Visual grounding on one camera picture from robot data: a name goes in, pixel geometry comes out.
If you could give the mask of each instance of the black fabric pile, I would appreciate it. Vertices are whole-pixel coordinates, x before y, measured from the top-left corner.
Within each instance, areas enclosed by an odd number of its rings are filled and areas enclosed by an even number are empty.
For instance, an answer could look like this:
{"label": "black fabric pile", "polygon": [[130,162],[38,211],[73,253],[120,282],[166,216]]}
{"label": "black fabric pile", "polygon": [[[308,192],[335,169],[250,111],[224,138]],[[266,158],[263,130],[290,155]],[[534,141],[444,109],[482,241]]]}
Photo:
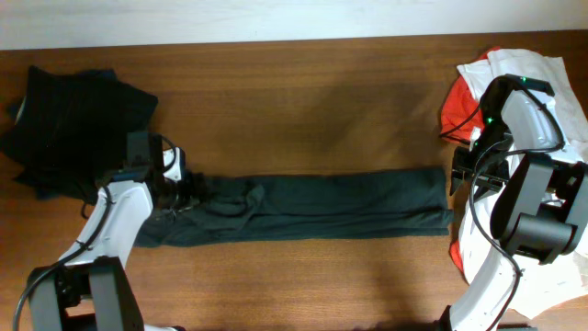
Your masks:
{"label": "black fabric pile", "polygon": [[31,66],[24,105],[9,108],[17,122],[0,136],[0,151],[25,167],[15,180],[40,198],[95,204],[96,179],[119,168],[127,132],[146,130],[156,105],[157,97],[112,70],[54,75]]}
{"label": "black fabric pile", "polygon": [[135,245],[447,235],[442,168],[351,176],[204,177],[209,200],[157,211]]}

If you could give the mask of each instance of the white fabric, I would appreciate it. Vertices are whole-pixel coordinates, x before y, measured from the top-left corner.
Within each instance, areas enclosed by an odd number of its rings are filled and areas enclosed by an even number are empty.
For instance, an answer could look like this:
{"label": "white fabric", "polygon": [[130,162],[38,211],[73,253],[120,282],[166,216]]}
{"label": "white fabric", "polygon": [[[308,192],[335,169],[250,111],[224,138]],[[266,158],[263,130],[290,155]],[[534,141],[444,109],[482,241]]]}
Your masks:
{"label": "white fabric", "polygon": [[[561,58],[547,58],[527,50],[499,50],[488,53],[488,60],[458,66],[469,91],[480,100],[496,76],[517,74],[549,81],[555,91],[556,114],[570,144],[584,160],[588,159],[588,121],[573,94]],[[511,158],[510,172],[518,167],[518,156]],[[480,200],[474,206],[481,225],[490,232],[490,216],[499,195]],[[464,276],[471,283],[491,246],[473,224],[469,205],[459,229],[459,248]],[[510,307],[528,318],[562,302],[588,294],[588,234],[576,250],[558,257],[554,263],[540,266],[536,260],[515,256],[524,277]]]}

